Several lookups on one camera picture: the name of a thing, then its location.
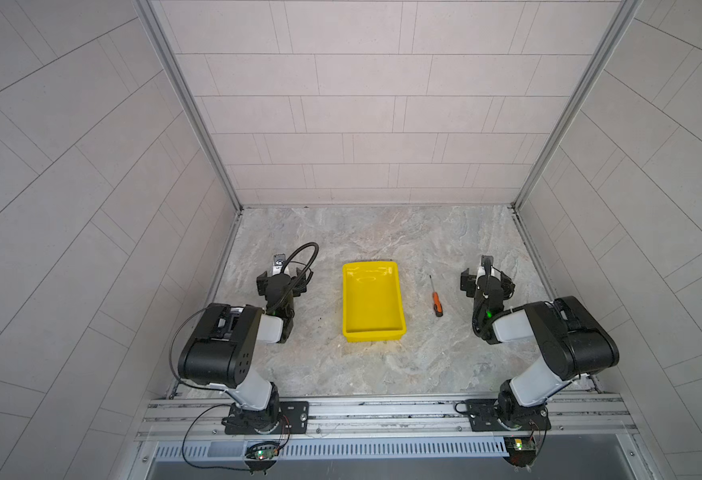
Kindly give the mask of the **orange black handled screwdriver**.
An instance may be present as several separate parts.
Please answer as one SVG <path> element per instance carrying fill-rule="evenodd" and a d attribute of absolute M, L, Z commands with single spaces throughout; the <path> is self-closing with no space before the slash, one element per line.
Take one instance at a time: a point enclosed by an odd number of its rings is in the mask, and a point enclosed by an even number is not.
<path fill-rule="evenodd" d="M 434 284 L 432 276 L 429 276 L 429 281 L 430 281 L 431 289 L 432 289 L 431 295 L 432 295 L 433 312 L 437 318 L 441 318 L 444 315 L 444 310 L 443 310 L 443 306 L 442 306 L 439 294 L 435 288 L 435 284 Z"/>

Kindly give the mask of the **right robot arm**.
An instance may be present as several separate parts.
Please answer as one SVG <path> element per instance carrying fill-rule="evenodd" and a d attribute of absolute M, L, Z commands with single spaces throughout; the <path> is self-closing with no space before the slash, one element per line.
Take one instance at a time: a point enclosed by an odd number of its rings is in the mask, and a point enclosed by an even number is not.
<path fill-rule="evenodd" d="M 583 375 L 619 363 L 616 342 L 575 297 L 536 301 L 506 309 L 515 284 L 482 256 L 475 274 L 460 274 L 459 288 L 473 300 L 472 332 L 489 345 L 533 339 L 539 358 L 504 381 L 497 399 L 469 399 L 455 411 L 474 432 L 550 429 L 547 401 Z"/>

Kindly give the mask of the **yellow plastic bin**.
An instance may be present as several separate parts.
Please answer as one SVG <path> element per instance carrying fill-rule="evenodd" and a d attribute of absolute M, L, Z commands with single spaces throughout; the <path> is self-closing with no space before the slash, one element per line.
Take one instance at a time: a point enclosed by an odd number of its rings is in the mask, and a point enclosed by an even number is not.
<path fill-rule="evenodd" d="M 342 333 L 348 342 L 398 341 L 406 333 L 398 265 L 359 261 L 342 267 Z"/>

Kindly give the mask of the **left controller board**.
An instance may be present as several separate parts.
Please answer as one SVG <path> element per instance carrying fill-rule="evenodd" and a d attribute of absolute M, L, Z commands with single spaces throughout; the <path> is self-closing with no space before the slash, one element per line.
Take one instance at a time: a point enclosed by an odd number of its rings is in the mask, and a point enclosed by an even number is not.
<path fill-rule="evenodd" d="M 253 444 L 245 451 L 245 458 L 251 461 L 272 461 L 277 458 L 281 445 L 274 441 Z"/>

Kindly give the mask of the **controller board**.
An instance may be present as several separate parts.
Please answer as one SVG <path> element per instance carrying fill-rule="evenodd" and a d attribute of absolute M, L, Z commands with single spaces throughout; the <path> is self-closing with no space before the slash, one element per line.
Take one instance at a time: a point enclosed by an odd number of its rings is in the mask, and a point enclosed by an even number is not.
<path fill-rule="evenodd" d="M 505 460 L 510 465 L 527 468 L 535 462 L 538 448 L 531 437 L 504 437 L 503 441 L 508 453 Z"/>
<path fill-rule="evenodd" d="M 251 461 L 272 461 L 277 458 L 281 445 L 274 441 L 253 444 L 245 451 L 245 458 Z"/>

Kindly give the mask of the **right controller board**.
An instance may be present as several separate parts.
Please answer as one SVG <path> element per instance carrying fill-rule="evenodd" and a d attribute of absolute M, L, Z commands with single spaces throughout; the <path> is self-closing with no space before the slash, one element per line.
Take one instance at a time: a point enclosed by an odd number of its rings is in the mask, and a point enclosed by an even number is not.
<path fill-rule="evenodd" d="M 503 441 L 508 453 L 505 460 L 510 465 L 527 468 L 535 462 L 538 448 L 531 437 L 504 437 Z"/>

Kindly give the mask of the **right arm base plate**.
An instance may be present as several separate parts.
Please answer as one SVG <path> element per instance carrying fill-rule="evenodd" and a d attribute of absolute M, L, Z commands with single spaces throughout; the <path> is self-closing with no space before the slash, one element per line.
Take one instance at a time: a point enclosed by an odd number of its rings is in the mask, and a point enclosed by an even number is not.
<path fill-rule="evenodd" d="M 455 412 L 465 416 L 472 432 L 548 431 L 551 423 L 545 404 L 522 407 L 512 399 L 509 406 L 497 400 L 468 399 L 455 405 Z"/>

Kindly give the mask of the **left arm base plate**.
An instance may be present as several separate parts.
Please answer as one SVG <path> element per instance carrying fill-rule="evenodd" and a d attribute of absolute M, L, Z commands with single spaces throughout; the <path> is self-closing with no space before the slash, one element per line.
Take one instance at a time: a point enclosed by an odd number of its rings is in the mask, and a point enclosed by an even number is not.
<path fill-rule="evenodd" d="M 286 401 L 270 404 L 265 410 L 252 411 L 232 406 L 221 423 L 227 435 L 305 434 L 310 404 Z"/>

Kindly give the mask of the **aluminium mounting rail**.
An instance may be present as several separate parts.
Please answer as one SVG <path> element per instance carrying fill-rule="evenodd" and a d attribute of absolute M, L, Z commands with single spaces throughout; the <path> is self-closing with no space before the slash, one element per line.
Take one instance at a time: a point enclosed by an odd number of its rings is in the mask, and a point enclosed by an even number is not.
<path fill-rule="evenodd" d="M 308 440 L 510 435 L 510 431 L 472 432 L 469 420 L 455 412 L 455 405 L 468 399 L 494 400 L 488 393 L 285 398 L 282 402 L 310 404 L 306 433 L 263 436 Z M 225 437 L 221 421 L 227 417 L 229 408 L 229 401 L 223 399 L 155 400 L 148 404 L 135 437 L 144 441 Z M 548 401 L 547 410 L 550 430 L 516 431 L 517 434 L 541 438 L 634 434 L 638 430 L 618 394 L 564 391 Z"/>

